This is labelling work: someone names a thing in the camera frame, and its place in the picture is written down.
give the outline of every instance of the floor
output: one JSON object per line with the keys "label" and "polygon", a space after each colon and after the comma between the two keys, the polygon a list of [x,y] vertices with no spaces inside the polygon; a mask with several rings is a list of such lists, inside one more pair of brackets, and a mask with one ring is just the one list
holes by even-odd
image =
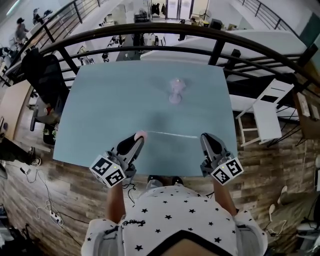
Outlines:
{"label": "floor", "polygon": [[[247,128],[252,126],[253,121],[248,116],[242,123]],[[245,148],[238,147],[238,156],[245,172],[228,187],[236,207],[250,210],[261,228],[265,228],[269,223],[269,206],[277,201],[284,185],[288,186],[290,193],[311,192],[313,189],[314,161],[316,154],[320,152],[320,143],[307,141],[295,147],[300,136],[296,133],[271,148],[258,144]],[[78,256],[88,227],[86,223],[104,217],[108,190],[87,168],[52,160],[52,153],[38,151],[38,154],[41,154],[43,164],[38,170],[40,177],[38,176],[36,180],[36,169],[31,168],[28,179],[30,182],[35,180],[33,183],[28,183],[26,176],[19,170],[19,167],[27,170],[28,166],[17,161],[7,163],[8,180],[0,179],[0,201],[3,201],[1,203],[4,204],[9,220],[15,227],[22,229],[29,223],[32,237],[40,239],[38,246],[46,255]],[[54,207],[76,220],[62,215],[64,222],[62,228],[50,219],[49,211],[44,209],[48,192],[40,178],[48,187]],[[132,188],[129,186],[124,192],[126,206],[133,204],[128,193],[136,199],[144,190],[146,181],[146,176],[134,177],[136,190],[129,192]],[[184,183],[186,187],[202,195],[213,191],[208,178],[188,177],[184,178]],[[36,218],[37,207],[41,207],[37,212],[40,219]],[[279,232],[282,224],[273,223],[269,228],[272,226],[275,232]],[[288,217],[283,233],[294,233],[295,226],[296,223],[290,222]],[[294,235],[277,238],[279,238],[277,242],[273,242],[269,237],[269,242],[271,245],[276,245],[279,251],[288,252],[294,248],[296,242]]]}

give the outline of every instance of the white chair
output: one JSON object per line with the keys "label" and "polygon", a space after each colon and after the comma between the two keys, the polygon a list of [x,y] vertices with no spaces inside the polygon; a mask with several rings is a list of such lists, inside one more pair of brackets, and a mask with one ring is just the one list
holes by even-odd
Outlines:
{"label": "white chair", "polygon": [[[273,139],[281,138],[281,128],[277,116],[276,106],[278,102],[294,87],[293,84],[274,79],[260,96],[235,119],[238,119],[242,144],[241,147],[260,141],[259,144],[266,143]],[[265,96],[271,96],[273,102],[264,101]],[[241,117],[253,108],[256,128],[243,129]],[[245,132],[257,131],[259,137],[248,142],[245,140]]]}

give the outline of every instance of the metal railing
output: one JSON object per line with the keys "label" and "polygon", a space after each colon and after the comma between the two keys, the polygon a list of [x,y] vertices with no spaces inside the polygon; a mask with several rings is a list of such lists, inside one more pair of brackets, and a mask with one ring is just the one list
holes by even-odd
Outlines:
{"label": "metal railing", "polygon": [[42,49],[48,45],[65,39],[83,19],[106,0],[73,0],[56,11],[23,45],[12,61],[13,67],[23,52],[31,47]]}
{"label": "metal railing", "polygon": [[[59,59],[60,62],[66,62],[69,65],[69,68],[62,70],[62,72],[71,72],[73,71],[77,75],[80,67],[76,66],[73,62],[73,59],[80,58],[84,56],[91,56],[102,53],[111,53],[111,52],[127,52],[127,51],[173,51],[173,52],[183,52],[191,53],[198,55],[209,56],[208,65],[216,66],[218,59],[222,58],[228,60],[228,62],[223,64],[218,64],[217,66],[223,67],[224,73],[226,76],[236,75],[244,77],[247,79],[256,81],[256,88],[259,88],[264,81],[264,77],[256,76],[255,74],[248,73],[256,70],[264,70],[273,75],[279,81],[294,84],[295,90],[301,92],[307,90],[310,94],[313,94],[315,97],[320,98],[315,92],[310,90],[308,86],[311,84],[320,88],[320,81],[306,72],[302,67],[310,60],[312,55],[318,50],[318,48],[313,45],[308,48],[303,54],[288,54],[281,55],[280,53],[262,45],[252,40],[246,39],[244,37],[231,34],[228,32],[210,29],[207,27],[199,26],[190,26],[186,24],[174,24],[174,23],[131,23],[123,25],[114,25],[103,27],[99,29],[94,29],[86,32],[82,32],[70,37],[65,38],[64,40],[54,42],[43,49],[40,50],[42,55],[50,54],[55,51],[60,53],[65,51],[65,47],[78,44],[81,42],[111,37],[117,35],[128,35],[136,33],[168,33],[168,34],[184,34],[196,37],[202,37],[207,39],[216,40],[213,51],[197,49],[197,48],[187,48],[187,47],[178,47],[178,46],[124,46],[124,47],[112,47],[112,48],[102,48],[97,50],[86,51],[74,55],[62,55],[62,58]],[[233,54],[224,54],[222,53],[225,43],[230,43],[232,45],[240,46],[252,51],[255,51],[261,54],[261,57],[255,58],[241,58],[239,55],[235,56]],[[281,73],[275,68],[277,67],[289,67],[294,70],[295,73],[300,74],[306,79],[304,84],[298,82],[296,77],[291,74]],[[20,63],[17,63],[15,67],[10,68],[7,73],[12,73],[14,70],[19,70]],[[19,78],[23,79],[23,74],[20,72]],[[66,78],[66,81],[72,81],[74,77]],[[243,86],[243,84],[236,82],[228,82],[228,86]]]}
{"label": "metal railing", "polygon": [[259,0],[238,0],[244,7],[254,13],[270,30],[290,31],[299,38],[298,34],[273,10]]}

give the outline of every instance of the black star pattern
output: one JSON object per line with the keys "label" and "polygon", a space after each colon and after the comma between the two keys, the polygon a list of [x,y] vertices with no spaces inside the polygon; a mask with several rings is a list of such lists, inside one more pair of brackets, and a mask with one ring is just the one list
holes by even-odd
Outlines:
{"label": "black star pattern", "polygon": [[139,251],[142,250],[143,248],[142,248],[142,245],[137,245],[136,248],[134,248],[134,249],[136,249],[136,250],[139,252]]}

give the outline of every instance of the office chair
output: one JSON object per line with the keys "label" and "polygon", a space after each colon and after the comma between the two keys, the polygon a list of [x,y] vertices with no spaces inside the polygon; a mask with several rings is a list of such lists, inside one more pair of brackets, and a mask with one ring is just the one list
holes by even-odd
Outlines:
{"label": "office chair", "polygon": [[61,116],[69,94],[57,57],[53,54],[42,56],[38,48],[34,48],[23,58],[21,69],[39,95],[30,131],[34,131],[36,122],[52,125],[53,120],[43,110],[50,104],[54,112]]}

